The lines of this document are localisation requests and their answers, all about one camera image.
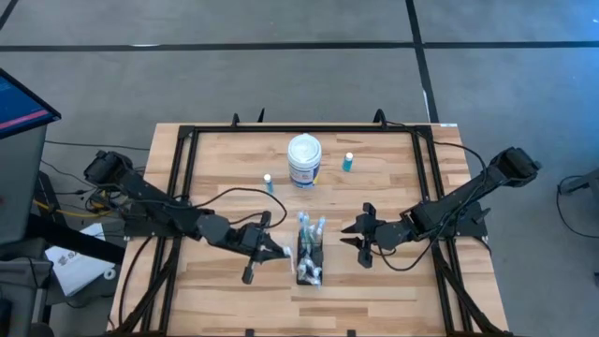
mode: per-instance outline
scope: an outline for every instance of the screen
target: screen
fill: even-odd
[[[32,97],[0,76],[0,138],[17,129],[42,121],[51,122],[54,115]]]

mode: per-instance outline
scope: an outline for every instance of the monitor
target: monitor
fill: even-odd
[[[0,68],[0,139],[60,118],[58,111]]]

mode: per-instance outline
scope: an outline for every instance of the pen holder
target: pen holder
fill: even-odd
[[[309,243],[310,247],[311,247],[311,251],[310,251],[310,259],[312,260],[312,262],[314,263],[315,267],[319,267],[321,272],[318,274],[318,279],[320,280],[320,285],[322,285],[322,280],[323,280],[323,262],[325,259],[325,255],[323,252],[323,241],[321,240],[319,244],[315,244],[315,243]],[[302,244],[301,242],[301,233],[298,233],[298,255],[297,255],[297,261],[298,261],[298,266],[297,266],[297,271],[296,271],[296,283],[299,286],[313,286],[313,284],[311,284],[310,282],[306,281],[306,280],[300,280],[300,261],[302,260],[302,258],[307,254],[305,246]]]

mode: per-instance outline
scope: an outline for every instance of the yellow cable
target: yellow cable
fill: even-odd
[[[43,208],[44,210],[49,210],[50,209],[50,206],[46,205],[45,203],[39,202],[37,200],[34,200],[34,203],[38,207]],[[97,217],[102,217],[102,216],[105,216],[105,215],[108,215],[108,214],[112,213],[111,211],[102,212],[102,213],[98,213],[98,214],[85,214],[85,213],[69,212],[69,211],[63,211],[63,210],[56,210],[56,211],[58,213],[61,213],[61,214],[64,214],[64,215],[84,217],[84,218],[97,218]]]

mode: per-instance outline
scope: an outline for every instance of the small vial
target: small vial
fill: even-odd
[[[345,172],[349,172],[352,168],[352,163],[354,162],[354,154],[347,153],[345,154],[345,158],[343,159],[343,170]]]
[[[274,188],[272,187],[272,178],[268,173],[264,175],[264,184],[266,185],[266,191],[272,194]]]

